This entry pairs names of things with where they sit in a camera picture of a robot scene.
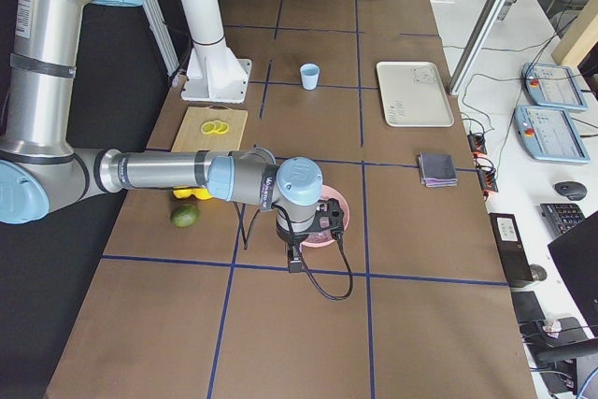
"black mouse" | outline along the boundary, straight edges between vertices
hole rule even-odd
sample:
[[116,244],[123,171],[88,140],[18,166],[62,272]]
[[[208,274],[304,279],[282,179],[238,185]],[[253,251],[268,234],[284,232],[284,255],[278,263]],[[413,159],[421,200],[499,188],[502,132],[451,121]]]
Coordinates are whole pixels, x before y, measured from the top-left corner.
[[557,182],[554,190],[562,196],[566,196],[569,201],[583,200],[588,193],[586,186],[576,181]]

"white tray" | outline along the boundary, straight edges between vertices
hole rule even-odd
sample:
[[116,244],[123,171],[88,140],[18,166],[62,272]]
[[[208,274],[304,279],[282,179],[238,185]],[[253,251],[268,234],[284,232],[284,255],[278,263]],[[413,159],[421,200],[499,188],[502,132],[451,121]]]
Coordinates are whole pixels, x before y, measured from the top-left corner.
[[455,120],[435,64],[376,64],[384,118],[390,126],[451,126]]

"white cup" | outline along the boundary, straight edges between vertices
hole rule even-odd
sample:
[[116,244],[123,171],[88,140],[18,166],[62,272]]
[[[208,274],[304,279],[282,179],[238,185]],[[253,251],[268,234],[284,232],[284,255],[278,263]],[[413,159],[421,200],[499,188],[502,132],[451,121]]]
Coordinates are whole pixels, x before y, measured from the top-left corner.
[[311,91],[318,86],[318,77],[320,76],[320,68],[313,63],[303,64],[299,69],[301,72],[301,84],[303,89]]

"wooden cutting board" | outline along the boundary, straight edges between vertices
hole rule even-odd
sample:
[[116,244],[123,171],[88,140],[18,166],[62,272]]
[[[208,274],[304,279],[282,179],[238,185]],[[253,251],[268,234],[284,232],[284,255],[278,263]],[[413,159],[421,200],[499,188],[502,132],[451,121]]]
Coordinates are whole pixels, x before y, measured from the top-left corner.
[[[225,121],[229,125],[224,135],[203,135],[201,126],[206,121]],[[188,107],[178,128],[171,151],[181,153],[199,150],[239,150],[247,111],[225,107]]]

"pink bowl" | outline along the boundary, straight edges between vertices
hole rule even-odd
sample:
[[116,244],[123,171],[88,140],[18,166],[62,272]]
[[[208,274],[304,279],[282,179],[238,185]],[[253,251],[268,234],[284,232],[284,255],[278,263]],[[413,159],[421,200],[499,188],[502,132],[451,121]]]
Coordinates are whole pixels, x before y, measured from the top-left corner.
[[[335,198],[338,200],[340,204],[340,208],[343,209],[345,212],[345,217],[343,217],[343,227],[347,229],[349,226],[349,205],[347,204],[347,200],[343,195],[341,195],[338,191],[333,189],[332,187],[328,186],[321,186],[321,200],[328,200],[330,198]],[[335,240],[330,235],[330,231],[324,231],[322,233],[312,234],[306,240],[304,240],[301,244],[305,245],[306,247],[311,248],[319,248],[325,247],[326,245],[330,245]]]

